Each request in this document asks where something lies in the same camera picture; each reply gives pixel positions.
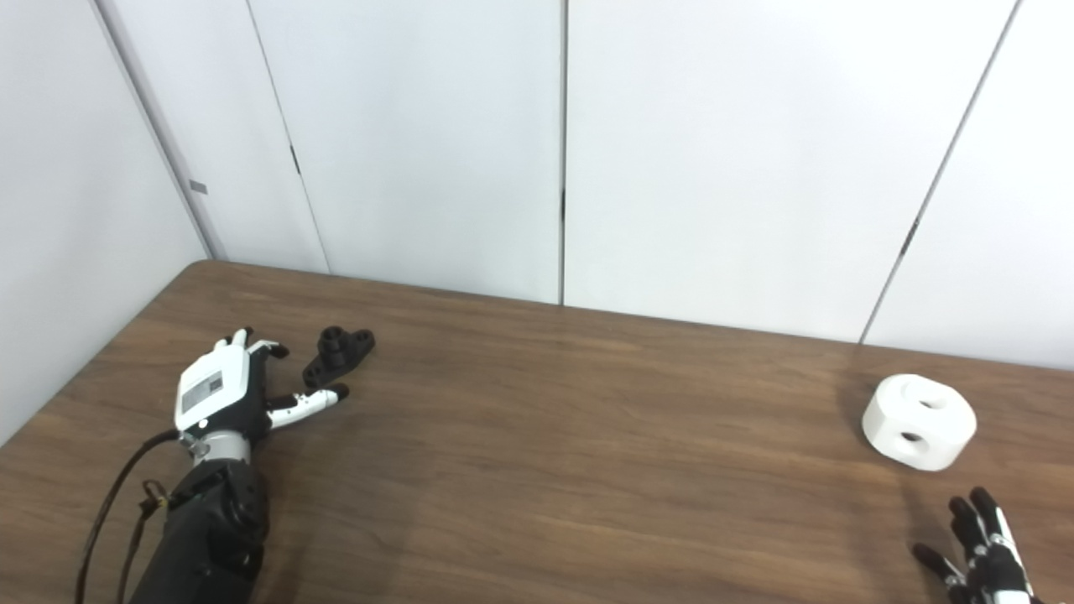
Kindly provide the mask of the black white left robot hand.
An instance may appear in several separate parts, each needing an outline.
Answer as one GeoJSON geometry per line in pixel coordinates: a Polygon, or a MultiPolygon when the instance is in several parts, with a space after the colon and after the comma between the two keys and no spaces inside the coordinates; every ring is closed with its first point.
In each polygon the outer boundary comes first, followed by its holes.
{"type": "Polygon", "coordinates": [[[349,397],[344,383],[305,393],[268,396],[268,359],[284,359],[290,351],[279,341],[249,344],[247,337],[252,332],[244,328],[219,340],[183,371],[174,409],[174,425],[182,437],[200,440],[232,432],[253,443],[349,397]]]}

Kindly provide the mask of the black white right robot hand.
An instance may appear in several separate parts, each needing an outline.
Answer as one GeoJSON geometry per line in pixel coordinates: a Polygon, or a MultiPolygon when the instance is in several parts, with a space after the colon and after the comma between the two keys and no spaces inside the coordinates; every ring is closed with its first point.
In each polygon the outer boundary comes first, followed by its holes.
{"type": "Polygon", "coordinates": [[[1040,603],[1024,566],[1008,517],[986,488],[952,497],[950,532],[963,549],[964,566],[955,565],[928,545],[910,553],[937,577],[950,603],[1040,603]]]}

